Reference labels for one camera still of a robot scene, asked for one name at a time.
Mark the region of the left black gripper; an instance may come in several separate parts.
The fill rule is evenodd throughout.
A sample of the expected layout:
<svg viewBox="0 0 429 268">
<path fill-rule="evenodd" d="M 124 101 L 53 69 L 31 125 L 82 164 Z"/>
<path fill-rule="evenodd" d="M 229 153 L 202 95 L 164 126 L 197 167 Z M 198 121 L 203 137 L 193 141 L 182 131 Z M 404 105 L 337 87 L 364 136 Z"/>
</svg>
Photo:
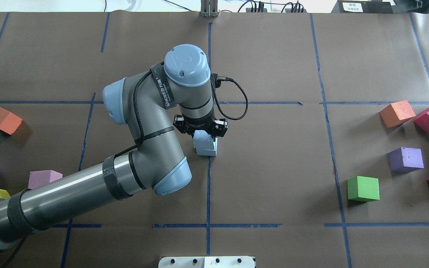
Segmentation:
<svg viewBox="0 0 429 268">
<path fill-rule="evenodd" d="M 228 130 L 228 119 L 216 120 L 215 117 L 209 117 L 202 124 L 191 124 L 183 115 L 176 114 L 172 124 L 180 133 L 192 138 L 196 131 L 204 131 L 214 140 L 216 137 L 223 137 Z"/>
</svg>

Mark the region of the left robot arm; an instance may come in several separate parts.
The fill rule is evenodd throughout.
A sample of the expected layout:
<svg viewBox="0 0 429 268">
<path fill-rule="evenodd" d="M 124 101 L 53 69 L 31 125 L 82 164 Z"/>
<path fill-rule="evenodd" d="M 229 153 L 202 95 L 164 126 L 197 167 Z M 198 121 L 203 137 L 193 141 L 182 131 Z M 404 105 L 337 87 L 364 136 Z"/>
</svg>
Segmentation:
<svg viewBox="0 0 429 268">
<path fill-rule="evenodd" d="M 216 119 L 212 73 L 204 51 L 181 44 L 146 73 L 123 78 L 103 89 L 105 108 L 116 124 L 128 125 L 135 145 L 102 163 L 8 200 L 0 199 L 0 252 L 23 238 L 116 200 L 151 188 L 171 194 L 192 179 L 176 130 L 212 139 L 228 130 Z"/>
</svg>

